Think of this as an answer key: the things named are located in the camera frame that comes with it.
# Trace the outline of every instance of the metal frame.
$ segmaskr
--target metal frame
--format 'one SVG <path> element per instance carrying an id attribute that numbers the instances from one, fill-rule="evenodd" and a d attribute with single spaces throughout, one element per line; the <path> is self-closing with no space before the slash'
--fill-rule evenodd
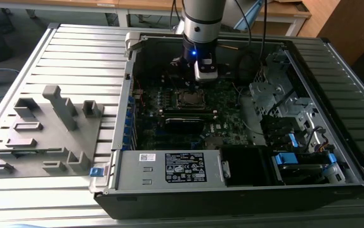
<path id="1" fill-rule="evenodd" d="M 53 67 L 53 63 L 61 62 L 65 64 L 73 64 L 70 61 L 44 61 L 40 57 L 45 54 L 45 49 L 49 44 L 61 45 L 62 48 L 69 46 L 85 47 L 90 43 L 94 47 L 112 47 L 117 44 L 118 47 L 124 47 L 120 41 L 112 41 L 125 38 L 125 34 L 129 31 L 152 32 L 152 33 L 168 33 L 165 29 L 144 29 L 144 28 L 116 28 L 116 27 L 101 27 L 101 26 L 81 26 L 81 25 L 60 25 L 58 29 L 48 29 L 42 38 L 34 48 L 34 51 L 25 63 L 21 73 L 17 76 L 16 81 L 8 91 L 5 98 L 0 104 L 0 127 L 10 126 L 13 123 L 12 118 L 8 114 L 14 114 L 12 110 L 13 101 L 20 97 L 20 91 L 30 91 L 33 96 L 37 94 L 33 92 L 37 90 L 38 85 L 26 84 L 33 83 L 52 83 L 53 80 L 60 80 L 64 76 L 60 75 L 37 75 L 30 77 L 33 72 L 42 72 L 36 67 L 48 65 Z M 242 43 L 246 43 L 245 34 L 228 34 L 221 33 L 222 37 L 237 37 L 242 39 Z M 349 84 L 348 80 L 353 82 L 357 80 L 354 74 L 346 73 L 348 66 L 341 62 L 336 52 L 328 47 L 320 39 L 316 38 L 288 38 L 278 37 L 276 39 L 289 39 L 293 41 L 296 48 L 308 64 L 312 73 L 325 91 L 330 102 L 337 108 L 337 112 L 342 114 L 340 101 L 349 101 L 353 97 L 364 98 L 364 85 Z M 73 56 L 81 57 L 84 53 L 73 53 Z M 117 54 L 98 53 L 93 55 L 98 57 L 104 62 L 104 65 L 98 65 L 98 72 L 101 68 L 112 67 L 112 63 L 116 62 L 114 57 Z M 82 64 L 90 64 L 90 61 L 82 60 Z M 62 72 L 60 67 L 53 67 L 56 74 Z M 60 80 L 62 85 L 62 93 L 68 94 L 70 100 L 76 99 L 78 95 L 73 93 L 86 94 L 89 96 L 97 96 L 98 99 L 104 99 L 105 102 L 112 102 L 110 99 L 105 98 L 106 95 L 118 94 L 118 86 L 121 80 L 118 77 L 98 77 L 98 75 L 89 74 L 88 76 L 81 75 L 65 75 L 68 81 Z M 92 80 L 76 80 L 80 77 L 92 77 Z M 356 104 L 364 102 L 360 99 L 352 100 Z M 348 115 L 349 127 L 353 131 L 361 131 L 364 129 L 354 128 L 354 125 L 364 125 L 364 119 L 358 117 L 360 111 L 364 109 L 345 109 L 344 113 Z M 117 107 L 108 105 L 104 108 L 104 119 L 101 123 L 98 142 L 96 148 L 96 154 L 98 155 L 93 163 L 106 163 L 110 161 L 110 140 L 113 137 L 113 128 L 116 122 Z M 293 225 L 298 224 L 300 221 L 306 222 L 306 225 L 313 227 L 321 227 L 330 224 L 332 226 L 344 226 L 344 222 L 350 221 L 354 226 L 364 225 L 364 197 L 353 200 L 341 200 L 334 204 L 330 204 L 314 211 L 304 211 L 301 213 L 278 213 L 278 214 L 261 214 L 248 217 L 197 217 L 197 218 L 181 218 L 178 220 L 126 220 L 118 221 L 109 218 L 104 210 L 98 207 L 96 201 L 92 198 L 92 194 L 88 191 L 89 177 L 53 177 L 53 178 L 18 178 L 18 179 L 0 179 L 0 226 L 10 224 L 29 224 L 41 227 L 114 227 L 114 226 L 129 226 L 129 227 L 169 227 L 169 226 L 210 226 L 210 225 L 232 225 L 232 224 L 253 224 L 265 223 L 274 225 Z"/>

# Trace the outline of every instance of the aluminum extrusion table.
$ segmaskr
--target aluminum extrusion table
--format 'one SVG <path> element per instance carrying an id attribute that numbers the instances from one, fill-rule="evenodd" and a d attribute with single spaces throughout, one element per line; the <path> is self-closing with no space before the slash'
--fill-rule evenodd
<path id="1" fill-rule="evenodd" d="M 0 139 L 13 123 L 13 103 L 20 97 L 41 97 L 45 85 L 60 85 L 72 102 L 94 100 L 104 104 L 94 163 L 109 161 L 110 141 L 124 76 L 124 39 L 129 31 L 168 33 L 161 29 L 114 28 L 50 24 L 21 73 L 0 103 Z M 296 44 L 326 96 L 364 151 L 364 85 L 329 43 L 314 38 L 288 38 Z M 30 224 L 44 227 L 204 226 L 270 223 L 304 227 L 326 224 L 364 225 L 364 198 L 342 200 L 314 211 L 260 214 L 248 217 L 113 220 L 93 200 L 89 177 L 0 179 L 0 225 Z"/>

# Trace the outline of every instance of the blue latch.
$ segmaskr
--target blue latch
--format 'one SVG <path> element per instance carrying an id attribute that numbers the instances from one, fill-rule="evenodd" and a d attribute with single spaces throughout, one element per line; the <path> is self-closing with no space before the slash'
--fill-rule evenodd
<path id="1" fill-rule="evenodd" d="M 333 153 L 329 153 L 329 154 L 328 154 L 328 158 L 329 158 L 329 161 L 330 161 L 332 163 L 336 163 L 336 162 L 337 162 L 337 159 L 336 159 L 336 156 L 334 156 Z"/>
<path id="2" fill-rule="evenodd" d="M 90 168 L 89 172 L 90 177 L 102 177 L 104 176 L 104 168 Z"/>
<path id="3" fill-rule="evenodd" d="M 290 138 L 290 140 L 292 140 L 292 145 L 293 145 L 293 147 L 298 147 L 298 144 L 297 144 L 297 141 L 296 141 L 296 138 L 294 138 L 294 134 L 289 134 L 289 138 Z"/>
<path id="4" fill-rule="evenodd" d="M 276 163 L 278 165 L 281 165 L 281 164 L 297 164 L 298 163 L 294 153 L 278 153 L 274 156 L 274 160 L 276 160 Z"/>
<path id="5" fill-rule="evenodd" d="M 134 102 L 134 99 L 132 96 L 129 96 L 129 103 L 133 104 L 133 102 Z"/>
<path id="6" fill-rule="evenodd" d="M 129 135 L 130 134 L 130 127 L 124 127 L 124 134 L 125 135 Z"/>

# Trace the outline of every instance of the floor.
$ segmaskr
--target floor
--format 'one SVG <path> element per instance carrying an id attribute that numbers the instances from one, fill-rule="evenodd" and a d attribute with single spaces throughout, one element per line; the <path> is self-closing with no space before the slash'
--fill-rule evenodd
<path id="1" fill-rule="evenodd" d="M 80 25 L 106 26 L 104 13 L 85 12 L 60 12 L 60 11 L 36 11 L 36 19 L 29 19 L 24 9 L 10 9 L 10 21 L 16 28 L 14 32 L 4 35 L 9 47 L 13 49 L 13 57 L 0 62 L 0 68 L 12 68 L 20 70 L 45 32 L 46 26 L 52 22 Z M 130 25 L 144 28 L 169 28 L 169 17 L 144 16 L 145 23 L 138 23 L 136 16 L 130 17 Z M 4 95 L 14 81 L 16 73 L 0 71 L 0 96 Z"/>
<path id="2" fill-rule="evenodd" d="M 10 20 L 16 31 L 4 36 L 9 47 L 13 49 L 13 57 L 0 63 L 0 68 L 13 68 L 20 70 L 37 41 L 45 31 L 49 23 L 58 22 L 65 24 L 101 25 L 106 26 L 106 20 L 102 13 L 84 12 L 58 12 L 58 11 L 36 11 L 36 19 L 29 19 L 25 10 L 10 9 L 13 15 Z M 169 17 L 144 16 L 145 23 L 138 23 L 136 16 L 130 16 L 130 25 L 144 28 L 169 28 Z M 364 82 L 364 55 L 353 65 L 353 70 Z M 16 73 L 0 71 L 0 95 L 4 95 L 16 78 Z"/>

